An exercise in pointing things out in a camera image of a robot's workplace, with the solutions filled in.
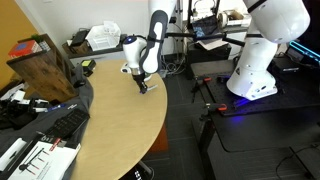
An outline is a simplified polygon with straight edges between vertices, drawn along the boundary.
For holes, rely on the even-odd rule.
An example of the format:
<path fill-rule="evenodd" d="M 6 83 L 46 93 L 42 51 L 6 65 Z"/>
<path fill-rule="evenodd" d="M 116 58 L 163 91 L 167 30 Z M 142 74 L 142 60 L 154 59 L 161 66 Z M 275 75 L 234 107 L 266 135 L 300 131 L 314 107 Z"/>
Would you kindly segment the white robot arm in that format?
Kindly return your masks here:
<path fill-rule="evenodd" d="M 236 68 L 226 82 L 228 90 L 253 101 L 278 92 L 268 66 L 277 47 L 300 37 L 308 29 L 311 18 L 302 0 L 243 2 L 251 16 L 246 37 L 238 41 L 222 34 L 221 38 L 242 47 Z M 161 51 L 176 0 L 148 0 L 148 3 L 148 35 L 131 35 L 123 42 L 127 65 L 142 94 L 151 90 L 145 78 L 161 68 Z"/>

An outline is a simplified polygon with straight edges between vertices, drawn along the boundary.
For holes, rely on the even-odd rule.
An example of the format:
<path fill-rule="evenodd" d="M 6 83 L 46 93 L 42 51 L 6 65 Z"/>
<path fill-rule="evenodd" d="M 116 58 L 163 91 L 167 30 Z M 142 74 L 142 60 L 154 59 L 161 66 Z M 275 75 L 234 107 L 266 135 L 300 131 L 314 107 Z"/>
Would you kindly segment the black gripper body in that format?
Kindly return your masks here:
<path fill-rule="evenodd" d="M 141 88 L 142 86 L 147 86 L 144 82 L 144 79 L 145 79 L 144 73 L 139 75 L 133 75 L 133 80 L 136 82 L 139 88 Z"/>

